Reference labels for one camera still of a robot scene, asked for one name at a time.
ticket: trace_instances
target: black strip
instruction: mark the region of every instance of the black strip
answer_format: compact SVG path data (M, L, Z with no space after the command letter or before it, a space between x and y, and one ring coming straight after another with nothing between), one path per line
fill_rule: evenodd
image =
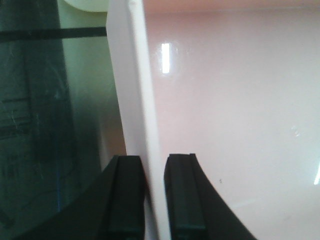
M29 100L29 97L24 97L24 98L15 98L15 99L5 99L5 100L2 100L1 102L3 104L6 104L6 103L23 102L23 101L28 101L28 100Z
M208 240L189 155L169 156L164 182L172 240Z
M143 240L145 176L138 156L120 156L107 232L98 240Z
M2 31L0 32L0 43L18 40L30 41L50 39L92 38L105 36L107 36L105 27Z
M173 240L256 240L214 189L195 154L171 154L165 171ZM199 230L197 232L195 226L190 224L196 223L202 226L199 216L204 219L206 228L204 235L199 235Z

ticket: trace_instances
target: white surface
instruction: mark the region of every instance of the white surface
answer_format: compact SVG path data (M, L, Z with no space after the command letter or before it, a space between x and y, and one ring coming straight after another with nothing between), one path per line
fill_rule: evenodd
M164 172L152 91L151 68L141 0L110 1L107 35L128 155L141 157L161 240L170 239ZM156 233L146 214L146 239Z
M109 0L65 0L68 4L76 9L86 11L102 13L108 11Z
M257 239L318 240L319 9L146 19L162 166L196 153Z

